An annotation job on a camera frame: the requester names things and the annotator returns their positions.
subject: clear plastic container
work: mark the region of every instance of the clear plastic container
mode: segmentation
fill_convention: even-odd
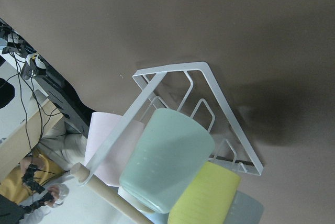
[[[121,177],[130,195],[156,212],[171,210],[215,147],[199,123],[170,109],[157,109]]]

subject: wooden rod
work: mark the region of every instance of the wooden rod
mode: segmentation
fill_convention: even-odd
[[[75,164],[71,170],[71,174],[74,175],[80,183],[84,182],[90,171],[81,163]],[[112,188],[107,186],[103,181],[101,181],[97,176],[93,175],[91,179],[87,182],[91,190],[93,190],[102,199],[107,201],[129,219],[131,219],[136,224],[153,224],[147,217],[145,217],[140,211],[129,204],[125,199],[117,194]]]

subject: yellow shirt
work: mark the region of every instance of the yellow shirt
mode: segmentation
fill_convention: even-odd
[[[56,163],[51,159],[46,157],[44,154],[37,154],[34,152],[33,156],[37,156],[44,161],[44,171],[51,173],[36,171],[34,174],[35,181],[43,185],[64,173],[64,170],[61,169]],[[0,194],[6,197],[7,199],[19,204],[21,201],[27,199],[31,194],[29,187],[22,184],[23,174],[21,172],[20,166],[15,167],[9,175],[1,182],[0,184]]]

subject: person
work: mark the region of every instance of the person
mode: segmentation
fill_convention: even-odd
[[[35,99],[29,102],[28,111],[33,111],[31,105],[36,104]],[[33,201],[41,199],[50,192],[52,201],[46,201],[42,206],[25,214],[20,224],[37,224],[43,217],[51,213],[52,209],[60,206],[69,193],[69,189],[62,182],[61,176],[77,162],[84,161],[87,140],[78,132],[66,118],[62,117],[50,131],[45,133],[39,144],[32,152],[24,157],[19,165],[1,181],[0,194],[18,205],[29,206]],[[35,171],[34,178],[37,183],[46,188],[42,194],[31,195],[31,190],[22,183],[22,176],[28,166],[34,164],[40,171]]]

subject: yellow container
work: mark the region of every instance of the yellow container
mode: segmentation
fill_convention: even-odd
[[[168,224],[222,224],[240,176],[206,162],[169,214]]]

